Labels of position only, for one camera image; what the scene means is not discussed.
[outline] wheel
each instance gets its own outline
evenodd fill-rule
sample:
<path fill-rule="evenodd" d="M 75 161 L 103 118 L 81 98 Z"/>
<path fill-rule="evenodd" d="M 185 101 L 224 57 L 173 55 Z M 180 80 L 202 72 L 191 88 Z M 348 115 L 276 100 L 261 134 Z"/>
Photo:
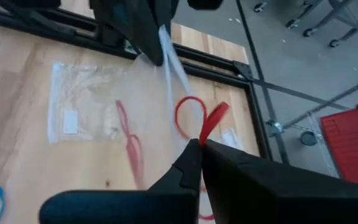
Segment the wheel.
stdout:
<path fill-rule="evenodd" d="M 263 12 L 265 9 L 265 5 L 266 3 L 264 2 L 256 4 L 256 6 L 254 7 L 254 12 Z"/>
<path fill-rule="evenodd" d="M 312 36 L 314 34 L 314 32 L 316 32 L 316 30 L 309 28 L 309 29 L 303 31 L 303 36 L 304 37 L 310 37 L 310 36 Z"/>
<path fill-rule="evenodd" d="M 298 27 L 298 21 L 295 19 L 291 19 L 290 21 L 287 22 L 287 24 L 285 25 L 286 28 L 288 29 L 292 29 L 295 27 Z"/>
<path fill-rule="evenodd" d="M 340 43 L 339 40 L 332 40 L 332 41 L 330 41 L 329 46 L 330 47 L 337 47 L 337 46 L 339 46 L 339 43 Z"/>
<path fill-rule="evenodd" d="M 301 134 L 299 140 L 306 146 L 314 146 L 317 144 L 316 136 L 312 131 L 305 131 Z"/>

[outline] gray floor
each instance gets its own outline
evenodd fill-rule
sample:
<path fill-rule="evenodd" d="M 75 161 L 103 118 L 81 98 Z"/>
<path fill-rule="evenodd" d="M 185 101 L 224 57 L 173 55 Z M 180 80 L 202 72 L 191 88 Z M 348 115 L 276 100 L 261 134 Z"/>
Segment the gray floor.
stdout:
<path fill-rule="evenodd" d="M 257 0 L 241 0 L 242 9 L 254 42 L 257 56 L 266 82 L 291 90 L 328 100 L 358 83 L 358 34 L 335 49 L 328 47 L 332 39 L 340 38 L 350 27 L 332 20 L 312 37 L 302 37 L 302 32 L 316 24 L 330 10 L 331 6 L 323 1 L 309 14 L 296 29 L 286 29 L 285 24 L 301 11 L 299 1 L 278 0 L 262 13 L 254 13 Z M 358 20 L 358 0 L 346 11 Z M 224 0 L 214 12 L 195 11 L 182 0 L 174 21 L 194 29 L 215 35 L 237 44 L 244 45 L 248 52 L 249 44 L 241 24 L 240 14 L 234 0 Z M 264 120 L 271 117 L 267 111 L 261 87 L 256 87 Z M 269 90 L 273 108 L 278 121 L 285 123 L 302 112 L 318 105 L 315 102 Z M 358 91 L 338 101 L 338 104 L 353 108 L 358 103 Z M 326 108 L 315 115 L 320 116 L 340 112 L 336 108 Z M 309 119 L 299 125 L 312 128 Z M 324 144 L 309 147 L 302 145 L 298 136 L 302 131 L 289 129 L 282 134 L 290 164 L 316 172 L 335 175 L 330 169 L 332 161 Z M 270 139 L 276 160 L 280 160 L 277 143 Z"/>

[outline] red container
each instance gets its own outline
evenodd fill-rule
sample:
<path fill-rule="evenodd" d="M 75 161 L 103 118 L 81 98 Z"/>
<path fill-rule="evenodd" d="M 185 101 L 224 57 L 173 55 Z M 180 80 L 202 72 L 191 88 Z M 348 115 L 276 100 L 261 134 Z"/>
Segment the red container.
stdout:
<path fill-rule="evenodd" d="M 322 117 L 321 127 L 342 178 L 358 183 L 358 105 Z"/>

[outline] plastic bag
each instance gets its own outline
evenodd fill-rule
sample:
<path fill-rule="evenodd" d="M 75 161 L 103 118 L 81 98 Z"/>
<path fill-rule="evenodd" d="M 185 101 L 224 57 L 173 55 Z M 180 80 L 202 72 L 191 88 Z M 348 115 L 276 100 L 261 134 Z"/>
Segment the plastic bag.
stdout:
<path fill-rule="evenodd" d="M 54 63 L 48 141 L 114 140 L 119 131 L 114 95 L 123 69 Z"/>
<path fill-rule="evenodd" d="M 156 67 L 145 55 L 136 58 L 121 80 L 117 108 L 127 141 L 127 153 L 139 189 L 147 189 L 163 176 L 183 152 L 189 139 L 198 138 L 203 111 L 195 101 L 176 105 L 193 91 L 164 27 L 159 31 L 164 63 Z M 186 133 L 178 131 L 175 124 Z M 224 131 L 218 142 L 239 147 L 234 130 Z M 213 220 L 208 194 L 201 183 L 200 218 Z"/>

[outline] wooden surface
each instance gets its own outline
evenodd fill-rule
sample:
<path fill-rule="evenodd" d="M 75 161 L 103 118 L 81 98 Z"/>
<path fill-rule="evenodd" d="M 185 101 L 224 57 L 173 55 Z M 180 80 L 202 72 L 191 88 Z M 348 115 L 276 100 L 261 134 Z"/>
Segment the wooden surface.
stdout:
<path fill-rule="evenodd" d="M 91 16 L 85 0 L 63 7 Z M 173 25 L 173 41 L 246 62 L 233 43 Z M 42 202 L 68 189 L 135 189 L 125 140 L 47 141 L 47 114 L 53 62 L 130 67 L 132 61 L 0 27 L 0 185 L 6 193 L 2 223 L 37 223 Z M 188 77 L 195 95 L 211 111 L 220 101 L 231 107 L 213 135 L 233 128 L 243 150 L 258 155 L 243 90 Z"/>

